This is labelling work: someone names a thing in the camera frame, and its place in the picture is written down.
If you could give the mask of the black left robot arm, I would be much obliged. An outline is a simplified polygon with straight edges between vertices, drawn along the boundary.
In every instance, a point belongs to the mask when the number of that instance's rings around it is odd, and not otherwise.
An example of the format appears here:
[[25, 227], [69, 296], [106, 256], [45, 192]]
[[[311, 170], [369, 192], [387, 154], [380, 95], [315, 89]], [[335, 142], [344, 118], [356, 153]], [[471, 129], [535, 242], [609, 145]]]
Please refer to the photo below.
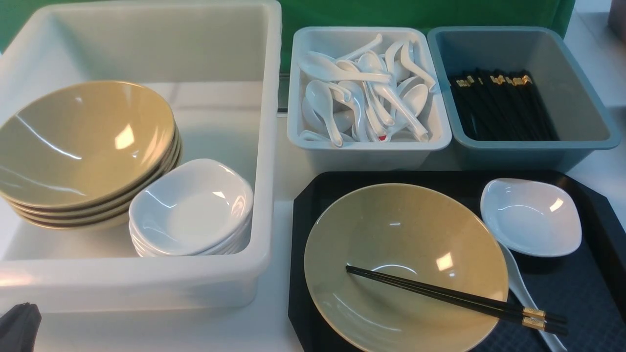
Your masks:
[[37, 305], [22, 303], [13, 306], [0, 319], [0, 350], [32, 352], [41, 323]]

